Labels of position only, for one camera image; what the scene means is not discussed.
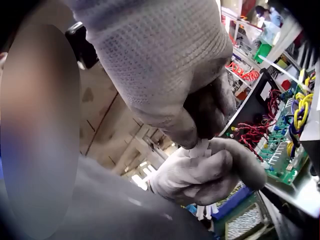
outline white work glove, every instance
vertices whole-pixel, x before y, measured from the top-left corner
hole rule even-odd
[[[215,1],[64,2],[145,124],[186,149],[222,130],[236,105],[225,73],[232,42]]]
[[[264,186],[263,167],[240,143],[213,138],[208,149],[212,156],[192,158],[193,149],[179,148],[151,177],[151,190],[179,204],[207,206],[226,198],[239,180],[253,190]]]

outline gray sleeve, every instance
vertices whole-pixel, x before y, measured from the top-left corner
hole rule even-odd
[[[0,213],[19,240],[32,240],[17,225],[4,180]],[[211,239],[187,210],[112,174],[95,160],[79,158],[72,201],[50,240],[69,239]]]

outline blue component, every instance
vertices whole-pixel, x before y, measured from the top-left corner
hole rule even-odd
[[[252,190],[247,186],[240,188],[234,195],[232,195],[224,204],[218,209],[218,213],[212,213],[211,216],[219,220],[227,215],[232,209],[240,204],[242,200],[251,195]]]

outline white tube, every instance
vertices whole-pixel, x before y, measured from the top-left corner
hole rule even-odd
[[[293,81],[295,81],[299,86],[301,86],[304,90],[308,90],[309,92],[312,92],[306,85],[304,85],[303,83],[300,83],[294,76],[292,76],[290,73],[288,73],[287,71],[283,70],[281,67],[279,67],[277,64],[269,61],[268,59],[266,59],[265,57],[259,55],[259,58],[261,58],[262,60],[266,61],[267,63],[269,63],[271,66],[275,67],[276,69],[278,69],[279,71],[283,72],[284,74],[286,74],[290,79],[292,79]]]

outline circuit board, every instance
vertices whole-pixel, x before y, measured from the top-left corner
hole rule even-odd
[[[281,102],[279,105],[276,115],[277,121],[269,129],[268,141],[262,138],[255,150],[272,167],[272,170],[265,169],[267,175],[279,182],[290,185],[305,164],[308,156],[303,147],[300,146],[294,159],[290,162],[290,157],[287,154],[287,145],[291,138],[289,124],[284,120],[284,116],[289,113],[293,98],[284,98],[284,100],[286,99],[288,99],[286,104]]]

